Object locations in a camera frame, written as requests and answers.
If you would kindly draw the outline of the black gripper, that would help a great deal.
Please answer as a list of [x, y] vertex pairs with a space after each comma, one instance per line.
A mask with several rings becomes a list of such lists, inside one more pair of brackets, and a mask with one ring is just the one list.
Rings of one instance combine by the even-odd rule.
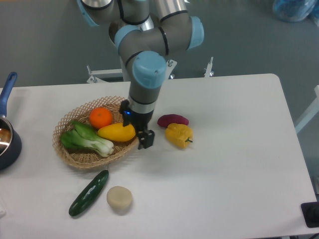
[[144, 149], [144, 147], [151, 147], [155, 133], [153, 130], [148, 129], [148, 123], [151, 120], [153, 111], [147, 114], [135, 112], [130, 108], [129, 100], [124, 100], [121, 102], [119, 112], [123, 118], [123, 126], [131, 124], [134, 127], [136, 136], [139, 139], [138, 150]]

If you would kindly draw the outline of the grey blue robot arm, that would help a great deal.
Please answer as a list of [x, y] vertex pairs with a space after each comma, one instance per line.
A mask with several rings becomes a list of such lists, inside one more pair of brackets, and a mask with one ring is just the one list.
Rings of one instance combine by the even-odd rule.
[[169, 77], [165, 57], [202, 44], [204, 28], [188, 14], [182, 0], [157, 0], [159, 24], [154, 25], [148, 0], [79, 0], [77, 5], [91, 26], [109, 24], [109, 37], [130, 81], [129, 97], [120, 106], [124, 125], [131, 124], [139, 148], [153, 145], [148, 128], [161, 86]]

